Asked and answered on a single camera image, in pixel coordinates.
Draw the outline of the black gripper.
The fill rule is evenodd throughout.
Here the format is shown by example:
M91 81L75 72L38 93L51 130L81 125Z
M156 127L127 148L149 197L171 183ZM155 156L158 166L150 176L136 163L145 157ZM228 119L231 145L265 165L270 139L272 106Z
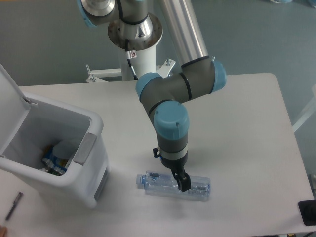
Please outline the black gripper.
M180 158L176 160L165 158L159 148L153 148L153 154L155 158L160 158L161 163L165 167L171 170L173 178L176 180L180 191L185 192L191 188L191 178L184 169L184 165L188 160L188 152L184 155L181 155L180 152L175 153L176 155L180 155Z

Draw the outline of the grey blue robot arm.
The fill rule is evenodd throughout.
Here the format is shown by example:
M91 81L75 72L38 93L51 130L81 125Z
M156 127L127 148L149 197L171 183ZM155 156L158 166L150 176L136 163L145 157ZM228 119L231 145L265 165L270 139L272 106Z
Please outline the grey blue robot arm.
M189 116L184 103L222 89L226 71L210 59L196 15L189 0L162 0L160 6L168 24L181 65L181 72L163 78L140 52L154 48L162 38L161 22L149 12L145 0L79 0L80 13L88 26L108 23L108 36L123 50L123 74L136 81L136 92L157 135L155 157L169 168L181 191L191 188L184 166L188 159Z

